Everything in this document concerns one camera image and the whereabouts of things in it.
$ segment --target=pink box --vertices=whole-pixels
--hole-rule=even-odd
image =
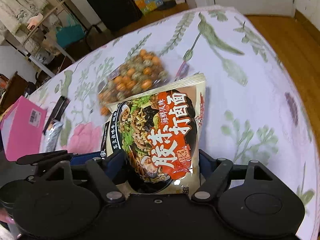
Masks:
[[[8,161],[39,153],[47,110],[21,96],[3,117],[0,129]]]

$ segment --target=hanging clothes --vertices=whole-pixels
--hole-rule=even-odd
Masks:
[[[28,20],[43,13],[49,3],[46,0],[0,0],[0,41],[3,39],[3,25],[22,44],[28,36]],[[25,48],[32,55],[37,54],[41,46],[36,37],[30,38]]]

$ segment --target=green leaf pattern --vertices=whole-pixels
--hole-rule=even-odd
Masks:
[[[95,74],[95,78],[92,81],[87,81],[88,73],[90,71],[90,66],[82,70],[81,77],[79,78],[79,85],[75,92],[75,101],[78,100],[81,103],[81,108],[73,107],[71,111],[72,114],[79,115],[81,121],[76,124],[76,126],[80,123],[87,123],[88,116],[84,114],[85,109],[91,110],[96,101],[97,101],[97,88],[101,81],[106,80],[108,75],[112,71],[113,67],[113,59],[114,57],[107,57],[104,60],[103,64],[100,64],[98,67],[94,67],[93,71]]]
[[[240,121],[234,118],[231,111],[225,111],[224,117],[228,124],[221,126],[221,132],[223,135],[231,137],[236,146],[233,163],[247,165],[250,160],[258,160],[264,165],[268,165],[271,155],[278,152],[276,146],[278,137],[274,134],[274,129],[265,125],[254,133],[249,120],[246,120],[241,132]],[[249,145],[255,134],[259,143]]]
[[[304,207],[305,207],[305,212],[308,215],[309,211],[308,209],[306,209],[306,205],[311,201],[311,199],[313,198],[313,196],[315,195],[315,191],[313,189],[308,189],[306,192],[303,192],[303,187],[304,187],[304,180],[305,180],[305,176],[306,176],[306,162],[303,165],[303,177],[302,177],[302,184],[301,186],[299,185],[297,187],[297,191],[296,194],[297,196],[301,199]]]
[[[256,55],[259,54],[266,63],[268,62],[266,51],[268,51],[269,54],[272,55],[276,60],[279,68],[283,71],[284,67],[278,56],[269,49],[269,47],[264,43],[263,39],[260,38],[258,34],[254,33],[249,27],[245,26],[245,22],[240,21],[237,17],[235,17],[235,19],[241,27],[233,30],[235,32],[244,33],[244,37],[242,38],[241,42],[244,44],[249,43],[252,46],[253,52]]]
[[[199,17],[201,21],[198,24],[198,30],[205,37],[212,51],[221,60],[223,70],[227,72],[229,78],[233,79],[242,86],[246,86],[248,83],[248,78],[245,72],[242,70],[242,67],[233,60],[224,58],[216,48],[237,55],[243,55],[244,53],[238,49],[231,47],[223,40],[221,40],[215,33],[214,28],[209,23],[207,23],[205,17],[201,13],[199,13]]]
[[[93,65],[94,63],[96,63],[96,61],[100,58],[100,56],[102,55],[102,50],[100,50],[97,54],[95,54],[92,58],[92,60],[89,63],[89,66]]]
[[[139,50],[142,49],[142,47],[146,44],[146,42],[150,38],[151,34],[152,33],[149,33],[141,41],[139,41],[139,43],[137,43],[134,47],[131,48],[131,50],[128,52],[127,57],[125,58],[125,61],[130,60],[131,57],[138,54]]]
[[[71,81],[72,81],[73,71],[65,70],[63,73],[65,75],[65,80],[64,80],[64,83],[61,86],[61,95],[67,98],[68,97],[69,86],[70,86]]]
[[[194,17],[195,17],[195,12],[188,12],[183,15],[182,19],[178,22],[176,26],[174,35],[172,36],[170,41],[167,42],[166,46],[160,52],[159,54],[160,56],[167,54],[169,50],[173,50],[173,48],[178,45],[178,43],[182,40],[182,37],[186,29],[192,23]]]
[[[116,38],[112,43],[112,47],[114,47],[121,40],[122,37],[123,36]]]
[[[39,88],[39,91],[40,91],[40,95],[39,95],[39,100],[41,100],[44,95],[46,94],[48,90],[48,84],[46,83],[43,87]]]
[[[209,10],[208,14],[211,16],[211,18],[216,17],[219,22],[226,22],[228,20],[226,11],[223,9]]]
[[[61,130],[61,133],[60,133],[61,147],[67,145],[70,132],[71,132],[71,121],[66,117],[64,121],[64,128]]]

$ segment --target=screw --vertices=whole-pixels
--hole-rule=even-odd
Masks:
[[[195,197],[197,199],[207,199],[210,197],[210,193],[208,193],[206,191],[198,191],[195,193]]]
[[[119,191],[111,191],[107,193],[107,198],[110,200],[116,200],[122,197],[122,193]]]

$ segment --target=red label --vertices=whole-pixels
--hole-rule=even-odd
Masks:
[[[200,93],[200,116],[198,115],[195,117],[195,120],[198,122],[199,127],[202,125],[203,112],[204,112],[204,99],[202,94]]]
[[[159,128],[152,128],[147,136],[152,145],[152,163],[161,166],[173,180],[185,176],[191,167],[190,147],[185,140],[191,130],[186,96],[171,91],[158,94]]]

